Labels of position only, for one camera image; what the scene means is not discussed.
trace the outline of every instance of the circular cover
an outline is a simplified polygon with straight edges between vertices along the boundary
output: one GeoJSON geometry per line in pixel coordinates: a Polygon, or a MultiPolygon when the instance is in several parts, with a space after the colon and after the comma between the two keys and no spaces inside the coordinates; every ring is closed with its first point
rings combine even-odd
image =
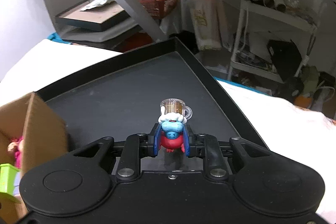
{"type": "Polygon", "coordinates": [[[324,194],[324,182],[315,170],[287,158],[255,158],[236,174],[233,185],[247,205],[275,216],[315,211],[324,194]]]}
{"type": "Polygon", "coordinates": [[[29,209],[70,216],[100,202],[110,186],[109,175],[91,158],[64,156],[27,172],[20,193],[29,209]]]}

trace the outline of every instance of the plastic bag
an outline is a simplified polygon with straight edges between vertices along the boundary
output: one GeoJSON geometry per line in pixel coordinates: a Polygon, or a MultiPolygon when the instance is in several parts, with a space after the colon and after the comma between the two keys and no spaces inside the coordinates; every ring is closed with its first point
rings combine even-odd
{"type": "Polygon", "coordinates": [[[222,0],[191,0],[190,13],[198,49],[220,50],[229,46],[229,32],[222,0]]]}

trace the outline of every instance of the basket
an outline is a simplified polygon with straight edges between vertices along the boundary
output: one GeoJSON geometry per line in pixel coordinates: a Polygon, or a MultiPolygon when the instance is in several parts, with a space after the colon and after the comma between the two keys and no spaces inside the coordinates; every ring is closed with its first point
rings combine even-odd
{"type": "Polygon", "coordinates": [[[162,19],[176,7],[178,0],[139,0],[154,19],[162,19]]]}

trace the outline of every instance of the green toy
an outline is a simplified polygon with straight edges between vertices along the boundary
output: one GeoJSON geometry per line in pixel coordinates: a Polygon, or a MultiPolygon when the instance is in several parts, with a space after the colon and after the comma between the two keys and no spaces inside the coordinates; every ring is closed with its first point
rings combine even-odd
{"type": "Polygon", "coordinates": [[[15,189],[14,181],[16,174],[20,170],[11,164],[0,165],[0,196],[7,198],[13,202],[18,202],[17,198],[13,196],[15,189]]]}

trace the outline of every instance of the tray rim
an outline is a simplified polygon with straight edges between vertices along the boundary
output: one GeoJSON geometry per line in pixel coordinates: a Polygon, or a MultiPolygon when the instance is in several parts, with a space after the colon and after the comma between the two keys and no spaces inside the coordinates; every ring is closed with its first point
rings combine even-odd
{"type": "Polygon", "coordinates": [[[93,64],[45,86],[38,90],[37,94],[47,102],[98,78],[171,52],[176,52],[186,63],[230,121],[239,136],[257,145],[268,148],[251,122],[225,89],[177,37],[172,37],[161,42],[154,42],[93,64]]]}

